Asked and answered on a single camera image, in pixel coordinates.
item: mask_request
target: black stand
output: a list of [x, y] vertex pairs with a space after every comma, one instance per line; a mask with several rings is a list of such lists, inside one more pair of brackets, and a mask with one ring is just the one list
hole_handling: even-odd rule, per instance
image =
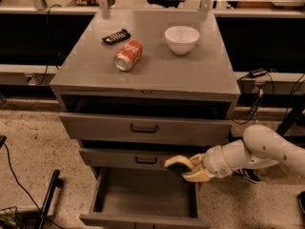
[[304, 109], [305, 109], [305, 94], [301, 96], [300, 101], [287, 114], [283, 122], [278, 126], [276, 132], [280, 135], [284, 135], [297, 121], [297, 119], [300, 116], [302, 116], [302, 112], [304, 111]]
[[44, 204], [41, 208], [41, 214], [39, 215], [38, 221], [36, 223], [35, 229], [43, 229], [45, 225], [45, 221], [50, 209], [51, 200], [54, 195], [54, 191], [56, 187], [62, 187], [63, 186], [63, 180], [59, 178], [60, 171], [55, 170], [53, 172], [53, 176], [51, 177], [51, 182], [49, 185], [49, 189], [46, 193]]

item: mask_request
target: closed drawer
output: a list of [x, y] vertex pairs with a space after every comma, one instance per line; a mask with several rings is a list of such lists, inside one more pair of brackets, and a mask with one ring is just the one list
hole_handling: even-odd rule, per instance
[[101, 169], [91, 210], [80, 219], [115, 229], [209, 228], [202, 222], [198, 184], [168, 171]]
[[227, 120], [136, 117], [61, 113], [70, 138], [179, 145], [218, 145], [226, 142]]

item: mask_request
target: wall outlet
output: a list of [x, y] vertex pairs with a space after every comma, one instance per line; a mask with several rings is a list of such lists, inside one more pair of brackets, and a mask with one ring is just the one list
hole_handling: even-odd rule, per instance
[[26, 77], [26, 82], [31, 85], [31, 86], [35, 86], [38, 84], [37, 79], [35, 78], [35, 74], [34, 73], [25, 73], [25, 77]]

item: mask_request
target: drawer handle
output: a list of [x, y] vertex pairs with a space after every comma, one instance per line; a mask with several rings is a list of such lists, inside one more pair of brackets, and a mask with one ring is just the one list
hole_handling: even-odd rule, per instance
[[135, 158], [135, 163], [138, 164], [156, 164], [158, 159], [155, 157], [153, 161], [140, 161], [138, 157]]
[[130, 129], [133, 133], [155, 134], [158, 131], [158, 125], [154, 125], [154, 127], [152, 127], [151, 129], [141, 129], [131, 124]]

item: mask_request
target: gray cabinet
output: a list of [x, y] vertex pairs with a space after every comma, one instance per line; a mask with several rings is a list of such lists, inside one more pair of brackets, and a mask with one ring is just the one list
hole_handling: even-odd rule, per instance
[[[201, 37], [193, 51], [177, 56], [162, 34], [169, 26], [186, 24], [197, 28]], [[144, 47], [128, 73], [113, 65], [124, 42], [108, 46], [99, 40], [122, 25]], [[240, 91], [212, 14], [99, 12], [51, 87], [67, 133], [77, 139], [80, 155], [97, 178], [91, 210], [80, 216], [85, 224], [207, 228], [199, 185], [168, 171], [164, 162], [227, 142]]]

